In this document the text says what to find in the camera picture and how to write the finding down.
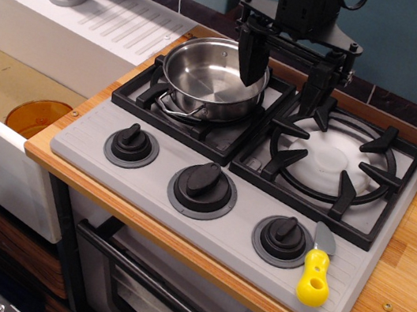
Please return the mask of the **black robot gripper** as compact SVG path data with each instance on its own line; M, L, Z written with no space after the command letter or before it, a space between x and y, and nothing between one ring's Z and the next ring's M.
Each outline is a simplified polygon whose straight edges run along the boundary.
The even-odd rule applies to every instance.
M244 86L263 77L269 63L270 47L292 51L300 40L318 43L340 56L338 70L352 74L352 66L363 49L337 26L342 9L356 11L367 0L348 4L346 0L240 0L239 72ZM310 68L302 88L299 113L328 118L336 106L331 97L339 82L336 65L320 61Z

